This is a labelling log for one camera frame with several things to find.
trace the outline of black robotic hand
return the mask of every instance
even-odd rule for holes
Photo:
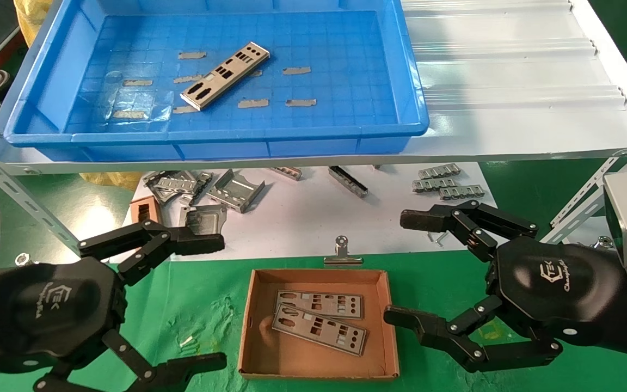
[[[100,261],[135,248],[117,273]],[[119,333],[127,308],[125,286],[135,285],[172,253],[222,249],[221,234],[196,236],[189,228],[145,220],[81,241],[76,263],[0,270],[0,372],[52,366],[33,390],[98,392],[67,378],[110,349],[137,375],[127,391],[149,392],[185,390],[194,374],[223,369],[223,353],[152,366]]]
[[[449,231],[488,263],[488,297],[448,321],[390,305],[386,323],[415,332],[420,345],[441,350],[468,372],[548,365],[562,344],[627,353],[627,275],[616,252],[533,239],[537,226],[477,201],[405,210],[406,229]],[[497,246],[485,231],[508,238]],[[469,335],[497,316],[527,342],[481,347]]]

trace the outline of green mat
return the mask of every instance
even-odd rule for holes
[[[121,332],[152,364],[189,353],[223,351],[225,370],[194,377],[188,391],[356,390],[472,391],[627,390],[627,355],[565,345],[548,367],[470,374],[448,355],[420,347],[409,330],[398,331],[401,376],[390,384],[303,381],[246,382],[236,371],[243,308],[253,268],[319,268],[321,258],[164,263],[128,289],[130,306]],[[366,256],[366,268],[389,271],[391,295],[401,306],[453,317],[482,299],[485,265],[470,253],[437,252]],[[182,350],[179,343],[194,340]],[[501,322],[475,333],[481,342],[521,340]],[[31,390],[43,371],[0,375],[0,392]],[[125,390],[134,376],[106,352],[70,380],[95,389]]]

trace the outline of white bracket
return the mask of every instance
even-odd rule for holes
[[[79,240],[44,206],[38,204],[32,194],[14,176],[9,176],[0,166],[0,188],[18,205],[35,218],[38,223],[48,228],[67,248],[79,255]]]

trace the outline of green floor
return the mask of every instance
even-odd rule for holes
[[[627,59],[627,1],[591,1]],[[493,162],[481,163],[481,168],[501,209],[545,228],[602,161]],[[80,237],[118,226],[132,196],[126,189],[94,186],[71,174],[29,176],[21,181]],[[14,257],[21,252],[42,261],[75,260],[72,252],[1,190],[0,207],[3,216],[0,266],[12,265]],[[189,391],[627,390],[627,356],[623,354],[566,345],[564,354],[545,368],[470,375],[445,354],[418,347],[411,333],[404,330],[398,333],[401,377],[392,384],[242,381],[235,365],[249,271],[307,266],[320,266],[320,259],[166,263],[130,289],[131,305],[122,333],[156,363],[178,355],[177,340],[186,333],[202,330],[201,352],[226,352],[229,367],[195,377]],[[467,252],[368,256],[365,266],[389,271],[391,293],[398,305],[451,317],[483,296],[485,265]],[[500,323],[487,329],[493,333],[485,336],[494,338],[493,342],[513,338],[513,333]],[[0,375],[0,392],[30,390],[40,374]],[[124,390],[132,377],[117,359],[105,354],[72,380],[117,391]]]

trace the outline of white shelf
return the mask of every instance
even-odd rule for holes
[[[627,64],[587,0],[405,0],[403,7],[431,128],[401,154],[53,163],[0,139],[0,162],[10,174],[30,174],[627,155]]]

